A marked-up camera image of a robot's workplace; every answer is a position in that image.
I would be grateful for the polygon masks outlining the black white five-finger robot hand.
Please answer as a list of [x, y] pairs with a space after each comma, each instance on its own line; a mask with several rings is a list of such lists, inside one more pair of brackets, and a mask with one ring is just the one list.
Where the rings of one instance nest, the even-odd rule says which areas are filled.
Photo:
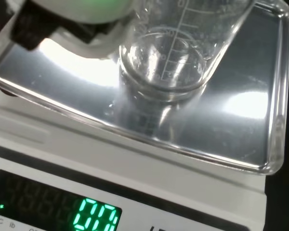
[[124, 42], [135, 0], [9, 0], [16, 17], [10, 39], [28, 51], [45, 39], [83, 57], [103, 57]]

